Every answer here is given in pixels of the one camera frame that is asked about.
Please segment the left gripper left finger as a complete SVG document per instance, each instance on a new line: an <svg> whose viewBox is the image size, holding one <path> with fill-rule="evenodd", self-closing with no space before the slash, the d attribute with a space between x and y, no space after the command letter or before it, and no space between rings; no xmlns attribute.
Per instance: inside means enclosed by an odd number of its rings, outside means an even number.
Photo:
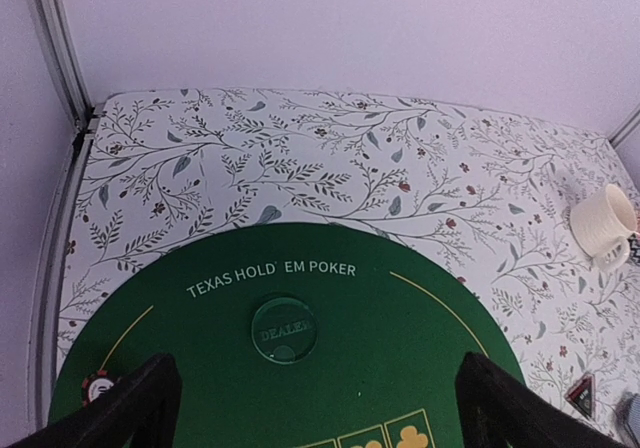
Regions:
<svg viewBox="0 0 640 448"><path fill-rule="evenodd" d="M88 406L12 446L171 447L181 394L175 358L155 354Z"/></svg>

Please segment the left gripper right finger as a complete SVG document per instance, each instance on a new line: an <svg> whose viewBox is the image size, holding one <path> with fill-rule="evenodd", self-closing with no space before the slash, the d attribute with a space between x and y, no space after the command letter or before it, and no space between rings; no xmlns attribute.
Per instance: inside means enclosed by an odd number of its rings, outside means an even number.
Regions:
<svg viewBox="0 0 640 448"><path fill-rule="evenodd" d="M458 369L457 407L465 447L622 445L545 402L480 353L466 353Z"/></svg>

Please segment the red black chip stack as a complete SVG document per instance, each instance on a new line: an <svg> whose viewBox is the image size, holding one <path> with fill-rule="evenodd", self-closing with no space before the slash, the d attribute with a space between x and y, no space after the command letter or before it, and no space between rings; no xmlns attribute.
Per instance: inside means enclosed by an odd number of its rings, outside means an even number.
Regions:
<svg viewBox="0 0 640 448"><path fill-rule="evenodd" d="M109 391L119 378L107 370L99 369L87 375L81 384L82 406L87 407L101 395Z"/></svg>

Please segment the blue playing card deck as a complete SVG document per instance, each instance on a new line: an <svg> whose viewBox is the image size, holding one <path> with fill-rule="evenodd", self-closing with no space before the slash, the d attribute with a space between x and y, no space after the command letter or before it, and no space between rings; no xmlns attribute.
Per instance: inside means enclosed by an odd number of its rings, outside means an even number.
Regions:
<svg viewBox="0 0 640 448"><path fill-rule="evenodd" d="M639 422L639 394L625 392L616 408L616 426L635 445L639 445Z"/></svg>

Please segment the clear dealer button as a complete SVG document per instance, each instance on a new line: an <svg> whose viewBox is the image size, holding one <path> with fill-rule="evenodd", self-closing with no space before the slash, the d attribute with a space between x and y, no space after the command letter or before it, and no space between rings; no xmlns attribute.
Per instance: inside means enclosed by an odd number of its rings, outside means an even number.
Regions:
<svg viewBox="0 0 640 448"><path fill-rule="evenodd" d="M316 318L303 301L280 296L267 300L254 313L251 339L256 351L278 365L300 362L315 348Z"/></svg>

